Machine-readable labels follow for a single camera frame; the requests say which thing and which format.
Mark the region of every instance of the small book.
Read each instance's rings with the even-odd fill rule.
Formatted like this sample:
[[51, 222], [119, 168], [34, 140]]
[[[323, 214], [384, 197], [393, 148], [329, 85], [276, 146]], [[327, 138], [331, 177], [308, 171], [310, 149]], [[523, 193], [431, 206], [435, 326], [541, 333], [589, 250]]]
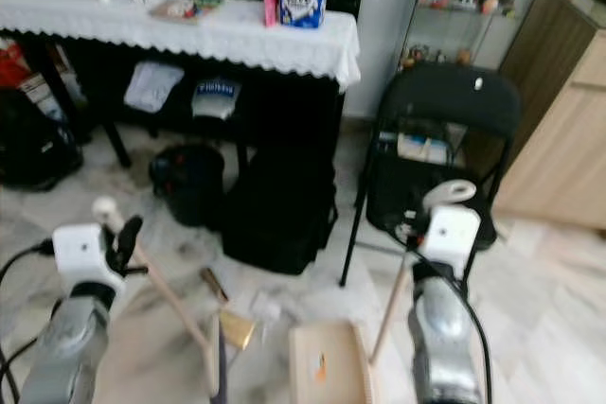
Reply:
[[150, 11], [150, 14], [178, 23], [198, 24], [200, 19], [222, 2], [223, 0], [167, 0]]

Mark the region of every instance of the marble floor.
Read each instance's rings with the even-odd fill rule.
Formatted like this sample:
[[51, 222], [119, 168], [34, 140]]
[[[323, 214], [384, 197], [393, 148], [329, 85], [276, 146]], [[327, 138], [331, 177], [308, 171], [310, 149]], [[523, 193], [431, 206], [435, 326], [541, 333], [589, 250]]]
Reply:
[[[348, 318], [361, 325], [366, 344], [371, 344], [400, 260], [358, 248], [348, 286], [336, 286], [365, 132], [348, 130], [337, 150], [340, 219], [329, 247], [300, 277], [285, 277], [225, 257], [216, 235], [179, 226], [154, 198], [147, 163], [166, 145], [183, 141], [182, 136], [150, 139], [138, 129], [121, 131], [134, 158], [129, 170], [118, 166], [105, 136], [96, 132], [85, 148], [84, 168], [53, 191], [0, 191], [0, 264], [60, 224], [92, 220], [93, 200], [110, 194], [125, 214], [143, 215], [142, 243], [196, 318], [202, 322], [218, 307], [198, 276], [201, 267], [210, 266], [231, 297], [228, 308], [257, 321], [249, 347], [240, 353], [228, 350], [230, 403], [289, 402], [288, 330], [296, 324]], [[230, 185], [236, 178], [235, 151], [224, 145], [222, 152]], [[570, 227], [497, 220], [502, 235], [477, 258], [471, 281], [472, 303], [490, 342], [494, 402], [604, 402], [606, 243]], [[360, 238], [389, 245], [367, 225]], [[60, 294], [52, 261], [29, 258], [15, 267], [0, 293], [0, 339], [7, 351], [37, 334]], [[129, 295], [128, 302], [116, 308], [95, 402], [206, 403], [201, 377], [205, 366], [168, 305], [144, 278], [131, 280]], [[259, 295], [280, 307], [278, 318], [270, 321], [254, 311], [252, 303]], [[404, 319], [409, 295], [409, 290], [404, 293], [390, 340], [371, 372], [379, 403], [415, 402], [409, 374], [412, 344]], [[479, 358], [476, 346], [473, 352]], [[19, 381], [32, 355], [15, 363]]]

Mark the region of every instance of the white wall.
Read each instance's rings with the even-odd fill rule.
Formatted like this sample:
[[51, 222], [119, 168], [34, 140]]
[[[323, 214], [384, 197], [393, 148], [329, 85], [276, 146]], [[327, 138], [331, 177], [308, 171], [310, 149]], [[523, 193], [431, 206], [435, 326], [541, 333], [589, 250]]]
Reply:
[[[532, 0], [516, 0], [521, 18], [493, 18], [475, 63], [498, 68]], [[396, 70], [415, 0], [362, 0], [358, 31], [362, 80], [348, 89], [345, 115], [373, 117]]]

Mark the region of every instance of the table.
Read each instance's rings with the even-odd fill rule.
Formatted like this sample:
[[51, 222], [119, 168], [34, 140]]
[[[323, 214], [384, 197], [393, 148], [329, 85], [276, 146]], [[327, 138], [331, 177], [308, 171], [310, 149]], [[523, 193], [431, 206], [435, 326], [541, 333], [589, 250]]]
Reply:
[[[360, 79], [356, 62], [360, 47], [355, 18], [351, 14], [328, 11], [320, 29], [302, 30], [265, 27], [262, 3], [253, 0], [225, 0], [219, 9], [196, 26], [152, 18], [148, 14], [149, 8], [137, 5], [133, 0], [113, 0], [109, 5], [97, 0], [0, 0], [0, 30], [27, 40], [53, 38], [65, 44], [68, 51], [73, 51], [67, 52], [70, 61], [73, 57], [80, 67], [85, 63], [92, 64], [97, 79], [111, 72], [114, 64], [107, 60], [98, 60], [95, 64], [96, 56], [92, 53], [74, 55], [87, 44], [144, 50], [156, 57], [163, 53], [186, 56], [189, 61], [211, 59], [281, 74], [312, 75], [334, 80], [341, 93]], [[36, 54], [34, 60], [38, 63], [43, 60], [40, 52], [30, 54]], [[48, 79], [58, 77], [52, 75], [48, 62], [42, 66], [46, 67]], [[80, 79], [87, 79], [78, 73]], [[53, 95], [70, 122], [78, 124], [75, 109], [69, 107], [68, 96], [62, 93], [64, 88], [51, 81]], [[342, 102], [335, 110], [339, 119]], [[95, 104], [102, 112], [103, 102], [97, 100]], [[115, 127], [110, 119], [105, 116], [102, 119], [120, 162], [127, 166], [129, 158]], [[336, 145], [336, 134], [333, 139]]]

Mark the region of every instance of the white tile floor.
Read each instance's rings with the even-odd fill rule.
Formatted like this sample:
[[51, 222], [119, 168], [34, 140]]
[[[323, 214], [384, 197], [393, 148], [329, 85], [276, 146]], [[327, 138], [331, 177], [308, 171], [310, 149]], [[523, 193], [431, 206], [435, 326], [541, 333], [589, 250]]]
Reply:
[[[370, 335], [376, 332], [399, 260], [358, 248], [347, 289], [336, 288], [353, 218], [351, 204], [357, 173], [365, 155], [364, 132], [344, 134], [337, 150], [341, 217], [329, 248], [303, 277], [286, 280], [224, 259], [215, 236], [205, 230], [178, 226], [162, 203], [152, 197], [145, 177], [147, 163], [166, 144], [182, 140], [180, 136], [163, 134], [160, 139], [151, 140], [139, 130], [129, 128], [123, 132], [134, 158], [134, 167], [128, 171], [119, 168], [105, 137], [97, 132], [85, 150], [86, 166], [52, 192], [0, 192], [0, 263], [11, 252], [44, 237], [59, 224], [89, 220], [94, 198], [108, 193], [121, 201], [125, 212], [144, 214], [144, 242], [153, 245], [156, 260], [196, 311], [203, 311], [200, 302], [207, 300], [200, 298], [199, 292], [205, 291], [195, 279], [196, 271], [201, 264], [210, 263], [225, 285], [237, 294], [267, 288], [275, 290], [276, 298], [291, 312], [305, 308], [298, 313], [299, 320], [323, 318], [323, 312], [331, 314], [337, 308], [345, 308], [341, 315], [349, 311], [354, 319], [372, 320], [368, 330]], [[228, 146], [223, 147], [223, 152], [226, 179], [233, 182], [235, 153]], [[511, 219], [498, 219], [498, 225], [504, 236], [478, 257], [471, 281], [471, 299], [492, 351], [494, 402], [606, 402], [606, 244], [591, 232], [570, 227]], [[362, 230], [360, 239], [385, 243], [384, 237], [369, 226]], [[9, 277], [0, 296], [0, 338], [8, 350], [36, 333], [58, 292], [52, 264], [43, 259], [32, 260]], [[415, 402], [407, 374], [412, 356], [405, 323], [405, 313], [411, 305], [409, 294], [406, 292], [402, 299], [391, 330], [394, 342], [386, 349], [378, 373], [383, 383], [381, 403]], [[332, 303], [319, 310], [317, 298], [329, 298]], [[114, 342], [103, 363], [97, 403], [205, 402], [198, 376], [191, 372], [200, 364], [187, 349], [187, 336], [178, 324], [164, 322], [170, 319], [169, 312], [157, 300], [149, 291], [140, 293], [115, 323]], [[240, 300], [235, 305], [245, 310], [250, 302], [244, 302], [243, 297]], [[141, 315], [141, 307], [146, 305], [149, 311]], [[125, 362], [123, 349], [145, 342], [137, 334], [141, 324], [155, 327], [149, 343], [156, 343], [157, 348], [135, 356], [134, 362]], [[230, 402], [288, 402], [283, 344], [288, 326], [279, 333], [276, 328], [272, 343], [276, 347], [258, 340], [256, 346], [234, 361], [229, 376]], [[141, 350], [148, 349], [134, 348], [135, 352]], [[31, 357], [26, 357], [16, 365], [20, 378], [30, 361]], [[252, 380], [249, 371], [258, 364], [266, 365], [267, 374]], [[112, 377], [125, 371], [132, 374], [129, 385], [117, 387]], [[174, 393], [163, 394], [164, 389]]]

